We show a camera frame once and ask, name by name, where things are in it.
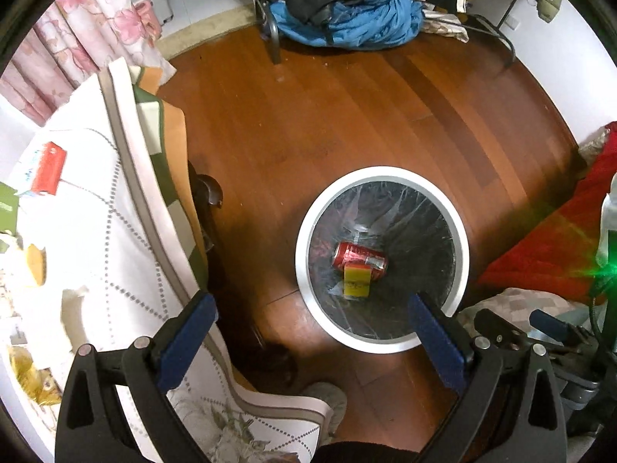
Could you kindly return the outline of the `red blanket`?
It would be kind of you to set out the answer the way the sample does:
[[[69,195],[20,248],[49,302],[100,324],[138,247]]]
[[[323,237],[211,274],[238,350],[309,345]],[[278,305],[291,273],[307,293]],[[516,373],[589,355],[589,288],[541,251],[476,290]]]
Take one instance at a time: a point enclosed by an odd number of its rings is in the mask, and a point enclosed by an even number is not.
[[[600,236],[600,208],[616,174],[616,124],[573,196],[493,261],[477,286],[485,295],[533,289],[578,303],[588,301]]]

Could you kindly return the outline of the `red soda can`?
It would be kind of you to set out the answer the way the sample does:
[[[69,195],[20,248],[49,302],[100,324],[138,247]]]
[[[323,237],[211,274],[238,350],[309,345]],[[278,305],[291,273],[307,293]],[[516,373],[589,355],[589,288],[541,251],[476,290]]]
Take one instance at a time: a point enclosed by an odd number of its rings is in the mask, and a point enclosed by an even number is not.
[[[336,269],[342,269],[345,264],[367,264],[372,270],[385,272],[388,267],[387,257],[376,250],[356,245],[355,243],[342,242],[336,247],[332,265]]]

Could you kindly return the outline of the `pink floral curtain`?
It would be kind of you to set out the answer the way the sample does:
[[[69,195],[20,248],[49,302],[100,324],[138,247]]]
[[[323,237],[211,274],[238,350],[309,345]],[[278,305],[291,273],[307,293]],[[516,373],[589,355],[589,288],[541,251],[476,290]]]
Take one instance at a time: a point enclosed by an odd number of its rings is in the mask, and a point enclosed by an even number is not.
[[[132,0],[54,0],[1,75],[1,95],[40,127],[91,75],[122,57],[131,66],[176,69],[157,48]]]

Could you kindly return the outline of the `checked grey cushion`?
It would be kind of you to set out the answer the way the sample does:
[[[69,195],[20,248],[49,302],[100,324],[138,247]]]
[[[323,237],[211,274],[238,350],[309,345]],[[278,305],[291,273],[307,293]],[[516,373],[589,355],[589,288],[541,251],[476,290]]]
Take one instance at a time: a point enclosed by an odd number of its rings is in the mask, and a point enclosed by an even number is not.
[[[532,311],[536,309],[545,311],[546,314],[557,318],[557,320],[574,326],[582,326],[586,330],[591,329],[588,307],[585,304],[570,302],[553,293],[509,287],[497,296],[464,308],[457,314],[457,321],[472,338],[479,334],[474,324],[474,318],[481,309],[490,309],[499,317],[524,331],[529,338],[547,343],[557,344],[557,341],[529,323],[529,317]]]

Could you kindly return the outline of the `white patterned tablecloth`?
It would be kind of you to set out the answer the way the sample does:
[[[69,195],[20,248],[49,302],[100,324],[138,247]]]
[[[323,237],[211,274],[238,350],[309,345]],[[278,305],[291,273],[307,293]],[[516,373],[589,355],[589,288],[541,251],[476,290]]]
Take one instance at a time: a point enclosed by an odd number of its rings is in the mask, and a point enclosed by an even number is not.
[[[67,152],[56,194],[22,196],[23,239],[46,251],[46,280],[13,291],[20,336],[35,364],[67,382],[76,350],[154,336],[200,290],[162,199],[124,60],[93,75],[25,152],[54,142]],[[218,462],[307,462],[332,410],[314,397],[258,393],[235,377],[216,323],[172,406]]]

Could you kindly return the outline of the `grey slipper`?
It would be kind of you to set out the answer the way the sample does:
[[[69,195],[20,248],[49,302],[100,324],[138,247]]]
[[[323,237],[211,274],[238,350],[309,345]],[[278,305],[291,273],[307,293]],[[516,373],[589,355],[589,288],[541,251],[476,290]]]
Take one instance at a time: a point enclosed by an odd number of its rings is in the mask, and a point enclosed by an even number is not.
[[[336,385],[330,382],[314,382],[308,385],[301,394],[303,396],[320,399],[332,410],[332,417],[329,420],[327,435],[332,439],[342,423],[347,411],[347,396]]]

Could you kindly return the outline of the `green paper card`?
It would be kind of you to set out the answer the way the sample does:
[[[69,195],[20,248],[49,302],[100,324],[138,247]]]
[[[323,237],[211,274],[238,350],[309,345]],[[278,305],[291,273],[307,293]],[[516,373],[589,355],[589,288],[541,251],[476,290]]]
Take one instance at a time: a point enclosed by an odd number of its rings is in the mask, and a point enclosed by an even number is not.
[[[14,235],[17,232],[19,196],[16,190],[0,183],[0,231]]]

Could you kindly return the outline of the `white round trash bin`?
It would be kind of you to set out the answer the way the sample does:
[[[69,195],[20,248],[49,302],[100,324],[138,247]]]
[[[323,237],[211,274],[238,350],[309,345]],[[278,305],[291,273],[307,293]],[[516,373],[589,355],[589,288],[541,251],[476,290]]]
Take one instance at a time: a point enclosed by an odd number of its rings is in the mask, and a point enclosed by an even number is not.
[[[298,233],[295,271],[305,306],[328,335],[357,351],[394,354],[419,344],[410,296],[455,314],[470,246],[435,184],[404,168],[370,166],[315,199]]]

